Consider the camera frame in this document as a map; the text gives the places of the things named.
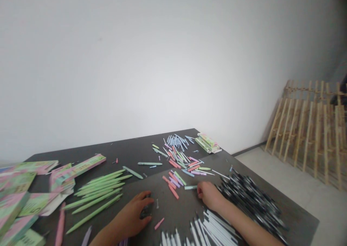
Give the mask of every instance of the wooden rack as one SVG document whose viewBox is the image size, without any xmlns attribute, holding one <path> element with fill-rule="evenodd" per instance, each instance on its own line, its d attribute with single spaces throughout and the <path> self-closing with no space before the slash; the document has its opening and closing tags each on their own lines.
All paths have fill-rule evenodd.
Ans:
<svg viewBox="0 0 347 246">
<path fill-rule="evenodd" d="M 346 118 L 341 97 L 330 83 L 288 81 L 280 99 L 265 146 L 272 155 L 310 172 L 326 185 L 347 190 Z M 337 105 L 330 104 L 336 95 Z"/>
</svg>

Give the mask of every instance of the pile of white pens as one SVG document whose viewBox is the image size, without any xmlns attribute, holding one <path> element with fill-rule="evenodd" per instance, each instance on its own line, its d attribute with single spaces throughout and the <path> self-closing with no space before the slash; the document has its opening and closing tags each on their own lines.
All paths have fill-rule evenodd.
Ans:
<svg viewBox="0 0 347 246">
<path fill-rule="evenodd" d="M 192 141 L 192 139 L 194 139 L 194 138 L 192 138 L 192 137 L 189 137 L 189 136 L 185 136 L 187 139 L 183 139 L 183 138 L 181 138 L 180 136 L 178 136 L 178 135 L 176 135 L 176 134 L 174 134 L 175 136 L 172 136 L 172 135 L 170 135 L 169 137 L 168 137 L 168 139 L 167 139 L 167 141 L 166 141 L 166 143 L 170 146 L 170 147 L 172 147 L 172 146 L 175 146 L 176 148 L 181 148 L 182 149 L 182 152 L 184 152 L 184 148 L 183 147 L 185 147 L 185 149 L 188 149 L 187 148 L 187 146 L 189 146 L 189 143 L 188 143 L 188 141 L 187 141 L 187 139 L 192 143 L 192 144 L 194 144 L 194 142 Z"/>
<path fill-rule="evenodd" d="M 234 236 L 238 235 L 235 230 L 226 222 L 218 218 L 211 211 L 204 212 L 204 221 L 201 221 L 199 217 L 194 218 L 193 222 L 190 222 L 190 232 L 193 235 L 194 241 L 190 242 L 188 238 L 185 238 L 181 243 L 180 236 L 176 229 L 175 234 L 169 235 L 168 233 L 161 233 L 162 241 L 161 246 L 211 246 L 209 239 L 211 239 L 217 246 L 236 246 L 237 240 Z"/>
</svg>

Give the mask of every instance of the floor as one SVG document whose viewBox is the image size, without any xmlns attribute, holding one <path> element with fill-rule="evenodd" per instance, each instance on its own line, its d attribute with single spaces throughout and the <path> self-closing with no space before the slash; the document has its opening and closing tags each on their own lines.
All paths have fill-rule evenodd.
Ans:
<svg viewBox="0 0 347 246">
<path fill-rule="evenodd" d="M 347 245 L 347 192 L 324 185 L 260 147 L 236 158 L 319 219 L 312 246 Z"/>
</svg>

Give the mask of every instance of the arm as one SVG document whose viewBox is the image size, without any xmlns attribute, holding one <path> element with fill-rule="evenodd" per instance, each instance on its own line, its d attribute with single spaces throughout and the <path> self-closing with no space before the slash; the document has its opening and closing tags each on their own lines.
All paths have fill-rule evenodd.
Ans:
<svg viewBox="0 0 347 246">
<path fill-rule="evenodd" d="M 198 197 L 207 207 L 228 220 L 250 246 L 283 246 L 279 240 L 225 199 L 212 183 L 200 182 Z"/>
<path fill-rule="evenodd" d="M 114 246 L 126 238 L 138 234 L 152 219 L 151 216 L 140 220 L 142 209 L 154 202 L 153 198 L 145 198 L 150 191 L 135 196 L 116 217 L 105 226 L 89 246 Z"/>
</svg>

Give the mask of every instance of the hand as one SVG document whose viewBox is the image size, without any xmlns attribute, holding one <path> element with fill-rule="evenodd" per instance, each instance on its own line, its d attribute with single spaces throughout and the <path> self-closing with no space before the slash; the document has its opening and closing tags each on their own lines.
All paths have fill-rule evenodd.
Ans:
<svg viewBox="0 0 347 246">
<path fill-rule="evenodd" d="M 140 220 L 143 208 L 154 202 L 153 198 L 145 198 L 151 191 L 136 195 L 109 223 L 113 232 L 119 234 L 119 241 L 137 235 L 152 219 L 151 216 Z"/>
<path fill-rule="evenodd" d="M 216 212 L 226 201 L 223 195 L 211 182 L 198 183 L 198 197 L 202 199 L 208 208 Z"/>
</svg>

